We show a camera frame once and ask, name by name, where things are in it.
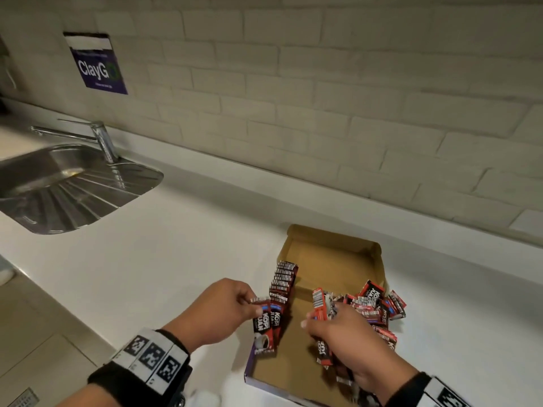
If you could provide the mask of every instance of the stainless steel sink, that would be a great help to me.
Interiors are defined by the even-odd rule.
[[[37,234],[92,224],[156,187],[159,171],[81,144],[37,150],[0,162],[0,211]]]

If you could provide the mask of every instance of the faucet handle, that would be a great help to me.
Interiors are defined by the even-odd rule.
[[[100,122],[100,121],[96,121],[96,122],[77,122],[77,121],[74,121],[74,120],[66,120],[64,118],[58,118],[57,120],[60,121],[60,122],[71,122],[73,124],[83,124],[83,125],[86,125],[86,126],[89,126],[89,127],[102,127],[102,126],[104,126],[104,122]]]

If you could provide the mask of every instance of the person's left hand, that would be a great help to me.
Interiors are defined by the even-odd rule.
[[[247,283],[223,278],[163,328],[192,353],[200,346],[223,341],[244,321],[260,317],[262,308],[249,303],[254,297]]]

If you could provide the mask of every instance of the beige floor tile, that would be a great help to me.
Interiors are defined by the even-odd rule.
[[[53,335],[0,378],[0,405],[8,405],[28,387],[52,407],[83,387],[96,367],[64,337]]]
[[[0,377],[53,333],[51,323],[11,282],[0,287]]]
[[[32,307],[50,320],[57,333],[64,335],[92,363],[101,366],[113,355],[113,347],[27,277],[20,274],[11,283]]]

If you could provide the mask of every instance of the pile of coffee sachets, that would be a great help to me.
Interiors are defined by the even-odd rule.
[[[297,273],[298,266],[295,263],[278,262],[269,295],[251,300],[252,304],[262,306],[263,310],[260,317],[253,319],[255,355],[275,353],[282,329],[290,318],[290,301]]]
[[[372,283],[370,280],[365,284],[362,291],[356,296],[345,294],[336,295],[324,291],[322,288],[313,291],[313,308],[318,320],[331,320],[337,314],[336,303],[349,304],[356,309],[360,315],[372,325],[376,333],[387,342],[391,349],[396,349],[397,337],[388,330],[390,320],[403,319],[406,316],[405,302],[392,290],[387,296],[383,287]],[[358,397],[369,396],[360,391],[354,381],[352,371],[343,365],[329,349],[326,342],[317,341],[319,356],[317,363],[325,369],[334,366],[336,369],[336,380],[338,383],[349,385],[353,389],[353,399],[358,402]]]

